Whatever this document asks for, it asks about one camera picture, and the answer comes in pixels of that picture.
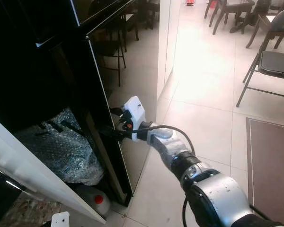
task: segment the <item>tiled floor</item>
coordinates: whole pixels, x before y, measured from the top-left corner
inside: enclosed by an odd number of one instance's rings
[[[247,194],[246,117],[284,125],[284,98],[248,90],[236,108],[242,80],[265,34],[259,31],[246,49],[253,28],[246,27],[244,35],[230,34],[230,15],[227,25],[221,22],[212,35],[208,24],[213,10],[204,19],[205,8],[205,0],[181,6],[175,67],[158,101],[157,122],[184,130],[198,157],[237,180]],[[276,51],[284,52],[284,40]],[[284,93],[282,79],[255,73],[251,84]],[[179,227],[183,201],[179,182],[151,149],[129,208],[114,206],[105,226]],[[196,227],[190,209],[186,213],[187,226]],[[102,226],[83,223],[77,226]]]

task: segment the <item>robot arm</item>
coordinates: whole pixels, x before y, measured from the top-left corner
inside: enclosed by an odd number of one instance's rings
[[[282,226],[254,215],[237,182],[201,162],[195,156],[192,145],[190,149],[187,148],[171,126],[163,128],[145,122],[145,110],[138,97],[132,97],[124,105],[124,111],[130,113],[123,122],[128,125],[128,130],[119,133],[134,141],[146,141],[159,152],[165,166],[180,181],[200,227]]]

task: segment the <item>folding chair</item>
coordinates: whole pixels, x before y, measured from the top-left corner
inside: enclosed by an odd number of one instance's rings
[[[278,15],[276,15],[274,20],[271,22],[271,27],[243,80],[243,83],[245,83],[246,81],[246,84],[243,88],[241,96],[236,105],[237,107],[239,107],[246,89],[262,91],[262,92],[266,92],[269,94],[284,97],[284,95],[282,94],[265,91],[265,90],[261,90],[261,89],[257,89],[253,87],[248,87],[248,84],[250,82],[250,79],[254,71],[260,72],[268,76],[284,79],[284,53],[265,51],[269,40],[273,39],[275,36],[284,36],[284,10],[280,12]]]

